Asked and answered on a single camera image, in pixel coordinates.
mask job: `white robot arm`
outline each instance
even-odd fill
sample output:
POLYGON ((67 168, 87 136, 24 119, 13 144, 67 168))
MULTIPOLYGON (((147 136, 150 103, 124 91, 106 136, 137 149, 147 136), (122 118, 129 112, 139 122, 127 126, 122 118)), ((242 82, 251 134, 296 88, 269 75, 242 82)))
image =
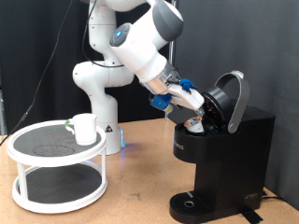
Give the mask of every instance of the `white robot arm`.
POLYGON ((204 98, 191 88, 189 80, 181 80, 158 52, 182 32, 183 19, 175 7, 164 0, 80 1, 90 4, 90 45, 103 54, 104 60, 96 62, 103 66, 93 62, 77 64, 73 79, 89 96, 97 125, 107 131, 107 154, 120 151, 122 144, 118 104, 105 88, 130 84, 134 74, 154 94, 151 105, 168 113, 172 111, 170 103, 202 112, 199 108, 204 98), (150 10, 143 17, 116 30, 115 11, 129 11, 144 3, 150 4, 150 10))
POLYGON ((199 109, 204 98, 191 88, 194 85, 189 80, 181 80, 176 69, 158 52, 181 34, 183 19, 178 10, 164 0, 148 2, 150 10, 134 24, 119 27, 109 44, 139 82, 155 95, 151 105, 171 112, 172 103, 200 115, 198 111, 202 112, 199 109))

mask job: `gray wall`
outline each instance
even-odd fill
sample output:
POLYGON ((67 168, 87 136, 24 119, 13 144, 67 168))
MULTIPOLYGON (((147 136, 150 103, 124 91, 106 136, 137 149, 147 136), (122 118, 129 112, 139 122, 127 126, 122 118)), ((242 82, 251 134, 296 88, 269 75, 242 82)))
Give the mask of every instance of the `gray wall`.
MULTIPOLYGON (((202 92, 223 74, 243 72, 249 104, 274 114, 265 186, 299 208, 299 1, 179 0, 185 24, 175 67, 202 92)), ((236 83, 228 86, 236 97, 236 83)), ((176 109, 183 122, 192 111, 176 109)))

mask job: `metal pole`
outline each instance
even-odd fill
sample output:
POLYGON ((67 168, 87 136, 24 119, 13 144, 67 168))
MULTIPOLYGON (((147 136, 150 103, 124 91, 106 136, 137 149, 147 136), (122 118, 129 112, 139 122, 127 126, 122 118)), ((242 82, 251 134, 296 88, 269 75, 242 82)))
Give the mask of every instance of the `metal pole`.
POLYGON ((1 127, 1 135, 5 135, 2 102, 3 102, 2 91, 0 91, 0 127, 1 127))
MULTIPOLYGON (((172 0, 171 1, 171 5, 173 5, 174 7, 177 7, 177 1, 176 0, 172 0)), ((169 63, 172 64, 173 61, 174 61, 174 41, 171 41, 169 43, 169 63)), ((168 118, 168 113, 165 112, 165 118, 167 119, 168 118)))

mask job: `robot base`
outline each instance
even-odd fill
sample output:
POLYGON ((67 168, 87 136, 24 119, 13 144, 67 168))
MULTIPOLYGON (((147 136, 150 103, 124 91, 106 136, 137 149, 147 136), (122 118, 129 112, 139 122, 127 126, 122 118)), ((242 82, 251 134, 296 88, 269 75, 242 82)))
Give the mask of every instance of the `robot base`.
POLYGON ((123 148, 121 129, 118 122, 96 122, 96 125, 104 130, 107 137, 107 155, 118 153, 123 148))

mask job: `two-tier stand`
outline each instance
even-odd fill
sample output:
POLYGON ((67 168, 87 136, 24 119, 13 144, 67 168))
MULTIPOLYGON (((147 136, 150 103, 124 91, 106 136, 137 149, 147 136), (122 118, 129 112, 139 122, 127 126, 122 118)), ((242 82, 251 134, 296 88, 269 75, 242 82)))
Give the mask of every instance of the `two-tier stand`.
POLYGON ((19 172, 12 197, 24 209, 70 212, 93 203, 106 191, 106 134, 97 127, 97 141, 79 146, 64 123, 37 123, 9 138, 8 155, 17 162, 19 172), (91 162, 97 155, 102 156, 101 166, 91 162), (25 170, 25 164, 31 167, 25 170))

